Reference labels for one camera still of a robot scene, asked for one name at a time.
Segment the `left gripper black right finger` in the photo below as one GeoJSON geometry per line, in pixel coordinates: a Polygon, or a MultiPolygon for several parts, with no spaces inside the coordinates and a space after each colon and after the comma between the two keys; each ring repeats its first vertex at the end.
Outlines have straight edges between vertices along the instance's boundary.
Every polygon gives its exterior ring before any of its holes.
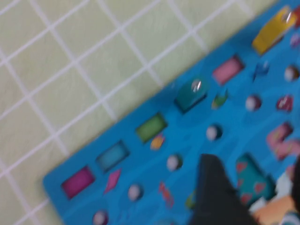
{"type": "Polygon", "coordinates": [[[294,204],[300,203],[300,157],[299,156],[297,157],[292,172],[291,198],[294,204]]]}

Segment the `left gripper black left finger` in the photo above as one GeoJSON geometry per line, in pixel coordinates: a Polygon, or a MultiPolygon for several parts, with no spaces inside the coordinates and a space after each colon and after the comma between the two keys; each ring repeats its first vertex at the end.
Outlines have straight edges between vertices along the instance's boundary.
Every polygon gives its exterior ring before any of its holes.
{"type": "Polygon", "coordinates": [[[221,160],[202,154],[198,167],[192,225],[256,225],[231,185],[221,160]]]}

